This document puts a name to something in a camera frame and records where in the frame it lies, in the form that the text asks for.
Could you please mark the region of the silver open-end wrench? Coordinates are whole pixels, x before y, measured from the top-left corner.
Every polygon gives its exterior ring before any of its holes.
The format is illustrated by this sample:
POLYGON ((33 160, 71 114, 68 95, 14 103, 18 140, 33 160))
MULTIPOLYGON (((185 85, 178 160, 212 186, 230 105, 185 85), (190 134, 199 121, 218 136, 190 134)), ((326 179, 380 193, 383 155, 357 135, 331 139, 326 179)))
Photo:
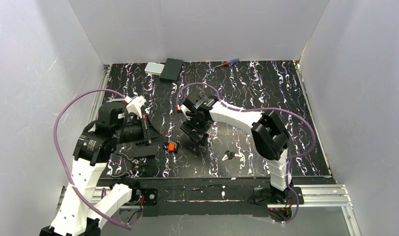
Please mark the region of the silver open-end wrench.
POLYGON ((105 102, 125 102, 125 98, 112 98, 108 97, 105 102))

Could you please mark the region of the blue red screwdriver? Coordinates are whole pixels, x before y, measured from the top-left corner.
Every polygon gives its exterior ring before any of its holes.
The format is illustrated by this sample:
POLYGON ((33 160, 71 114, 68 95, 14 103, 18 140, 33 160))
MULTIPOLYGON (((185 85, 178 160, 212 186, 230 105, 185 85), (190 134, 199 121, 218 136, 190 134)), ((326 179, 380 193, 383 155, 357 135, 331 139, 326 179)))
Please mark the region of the blue red screwdriver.
POLYGON ((229 61, 223 62, 220 65, 215 66, 215 68, 223 67, 223 66, 231 66, 231 65, 237 64, 239 61, 240 61, 239 59, 231 59, 229 61))

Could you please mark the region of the aluminium frame rail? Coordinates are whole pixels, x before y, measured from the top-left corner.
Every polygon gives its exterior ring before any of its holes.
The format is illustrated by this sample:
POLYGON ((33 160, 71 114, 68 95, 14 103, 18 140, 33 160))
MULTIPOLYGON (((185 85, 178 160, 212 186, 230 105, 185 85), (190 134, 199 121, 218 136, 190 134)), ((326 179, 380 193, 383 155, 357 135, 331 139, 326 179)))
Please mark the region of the aluminium frame rail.
MULTIPOLYGON (((255 147, 271 166, 268 198, 255 200, 255 205, 274 205, 280 198, 296 200, 295 208, 300 205, 316 207, 323 201, 327 206, 352 207, 350 197, 344 185, 317 185, 312 190, 305 190, 300 196, 297 187, 293 186, 291 176, 292 156, 287 155, 290 135, 279 119, 277 112, 283 109, 276 107, 244 109, 226 103, 220 93, 215 97, 186 99, 183 103, 191 111, 209 110, 214 122, 229 124, 249 132, 253 136, 255 147)), ((53 135, 54 144, 64 170, 68 168, 58 142, 57 134, 53 135)))

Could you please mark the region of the black pliers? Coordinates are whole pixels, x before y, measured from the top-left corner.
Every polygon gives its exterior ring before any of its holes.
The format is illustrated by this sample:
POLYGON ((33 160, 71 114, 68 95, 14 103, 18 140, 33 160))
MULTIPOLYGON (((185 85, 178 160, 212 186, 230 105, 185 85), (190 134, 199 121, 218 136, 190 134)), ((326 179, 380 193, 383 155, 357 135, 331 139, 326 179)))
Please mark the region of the black pliers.
POLYGON ((116 155, 121 157, 125 161, 130 162, 132 164, 132 167, 130 168, 130 170, 128 170, 118 176, 111 176, 112 178, 122 178, 122 177, 126 177, 126 176, 134 176, 138 172, 140 172, 140 173, 146 172, 145 167, 149 165, 148 163, 141 162, 140 160, 134 159, 134 158, 130 159, 129 156, 126 155, 125 153, 118 152, 118 153, 116 153, 116 155))

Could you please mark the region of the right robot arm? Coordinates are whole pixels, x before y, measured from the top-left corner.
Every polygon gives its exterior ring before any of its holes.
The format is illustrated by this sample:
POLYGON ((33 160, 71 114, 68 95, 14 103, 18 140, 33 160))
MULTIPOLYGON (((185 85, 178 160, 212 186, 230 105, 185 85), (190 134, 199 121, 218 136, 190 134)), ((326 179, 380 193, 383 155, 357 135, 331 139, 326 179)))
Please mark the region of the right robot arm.
POLYGON ((219 101, 215 96, 189 95, 182 105, 176 105, 186 120, 181 125, 191 141, 205 146, 208 130, 215 122, 226 123, 247 132, 255 150, 265 158, 270 168, 270 186, 262 194, 254 193, 255 204, 298 202, 292 191, 293 182, 288 167, 288 143, 291 138, 280 117, 275 112, 246 111, 219 101))

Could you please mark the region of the white box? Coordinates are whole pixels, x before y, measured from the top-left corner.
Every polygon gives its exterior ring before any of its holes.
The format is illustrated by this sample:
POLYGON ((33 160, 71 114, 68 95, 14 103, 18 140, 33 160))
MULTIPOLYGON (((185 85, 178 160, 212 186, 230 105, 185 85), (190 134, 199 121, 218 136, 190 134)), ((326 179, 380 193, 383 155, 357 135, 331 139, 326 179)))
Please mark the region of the white box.
POLYGON ((148 62, 145 67, 145 73, 148 75, 160 76, 165 65, 161 63, 148 62))

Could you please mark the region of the key bunch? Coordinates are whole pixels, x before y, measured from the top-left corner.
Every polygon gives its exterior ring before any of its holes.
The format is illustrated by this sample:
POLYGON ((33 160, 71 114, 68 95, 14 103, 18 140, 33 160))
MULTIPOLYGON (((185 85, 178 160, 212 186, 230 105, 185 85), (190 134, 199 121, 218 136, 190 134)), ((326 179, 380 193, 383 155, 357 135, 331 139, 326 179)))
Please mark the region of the key bunch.
POLYGON ((231 159, 233 159, 234 157, 242 157, 242 155, 227 150, 227 151, 224 153, 224 156, 223 156, 223 158, 222 158, 221 160, 222 160, 222 161, 231 160, 231 159))

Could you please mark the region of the black box at back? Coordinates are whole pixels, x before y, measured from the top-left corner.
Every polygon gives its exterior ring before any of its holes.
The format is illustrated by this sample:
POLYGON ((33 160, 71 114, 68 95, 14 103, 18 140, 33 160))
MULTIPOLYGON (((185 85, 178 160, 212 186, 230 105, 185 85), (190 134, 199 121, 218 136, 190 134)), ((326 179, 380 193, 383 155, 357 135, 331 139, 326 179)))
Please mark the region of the black box at back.
POLYGON ((182 71, 184 61, 181 59, 168 58, 164 64, 163 71, 159 78, 161 80, 176 81, 182 71))

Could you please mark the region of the orange and black padlock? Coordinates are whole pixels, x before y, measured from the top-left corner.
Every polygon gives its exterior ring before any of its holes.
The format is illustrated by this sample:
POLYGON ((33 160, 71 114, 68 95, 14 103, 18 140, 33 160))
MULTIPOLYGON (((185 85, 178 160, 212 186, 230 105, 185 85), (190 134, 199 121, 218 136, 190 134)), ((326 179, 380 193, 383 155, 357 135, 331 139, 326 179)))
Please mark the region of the orange and black padlock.
POLYGON ((179 142, 176 142, 176 143, 168 142, 163 145, 164 150, 166 150, 167 152, 171 152, 171 153, 178 153, 179 147, 180 147, 179 142))

